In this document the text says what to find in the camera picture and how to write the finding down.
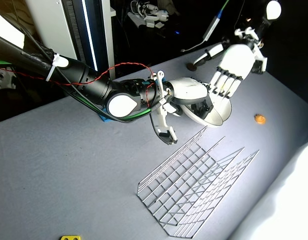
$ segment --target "wire rack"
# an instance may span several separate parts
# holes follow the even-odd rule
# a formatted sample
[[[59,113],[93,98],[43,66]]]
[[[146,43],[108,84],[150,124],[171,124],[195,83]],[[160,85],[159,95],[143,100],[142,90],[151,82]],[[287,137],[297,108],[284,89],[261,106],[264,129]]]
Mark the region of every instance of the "wire rack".
[[[244,147],[216,160],[198,144],[203,128],[139,184],[137,195],[172,237],[190,239],[204,225],[259,151],[237,161]]]

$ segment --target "metal wire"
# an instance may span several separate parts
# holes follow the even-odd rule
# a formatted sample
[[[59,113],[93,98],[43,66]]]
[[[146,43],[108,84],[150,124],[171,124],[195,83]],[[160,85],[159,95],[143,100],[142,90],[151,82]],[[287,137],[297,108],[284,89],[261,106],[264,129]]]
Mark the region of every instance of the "metal wire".
[[[192,238],[259,151],[237,162],[244,147],[215,160],[198,141],[202,129],[138,185],[137,195],[165,232]]]

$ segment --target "metal wire basket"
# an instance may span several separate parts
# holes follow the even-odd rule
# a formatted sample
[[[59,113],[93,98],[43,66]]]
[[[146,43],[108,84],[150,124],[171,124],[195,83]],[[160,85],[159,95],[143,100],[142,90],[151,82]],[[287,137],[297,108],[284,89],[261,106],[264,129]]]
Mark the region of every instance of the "metal wire basket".
[[[203,128],[139,184],[137,195],[172,237],[190,239],[259,151],[235,163],[244,147],[216,160],[198,141]]]

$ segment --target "orange object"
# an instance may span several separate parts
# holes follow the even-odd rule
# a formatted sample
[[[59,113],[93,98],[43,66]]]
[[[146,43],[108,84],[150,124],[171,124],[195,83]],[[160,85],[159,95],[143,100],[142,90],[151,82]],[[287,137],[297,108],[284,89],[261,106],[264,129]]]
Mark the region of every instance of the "orange object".
[[[256,114],[255,115],[255,121],[258,124],[265,124],[266,123],[266,118],[263,115],[261,115],[261,114]]]

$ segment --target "metal frame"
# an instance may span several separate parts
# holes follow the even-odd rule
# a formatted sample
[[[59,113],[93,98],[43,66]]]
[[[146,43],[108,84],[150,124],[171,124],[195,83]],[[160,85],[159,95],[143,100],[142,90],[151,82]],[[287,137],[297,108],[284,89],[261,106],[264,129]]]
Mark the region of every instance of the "metal frame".
[[[137,196],[165,232],[193,238],[259,151],[237,161],[244,147],[216,160],[198,141],[202,129],[138,185]]]

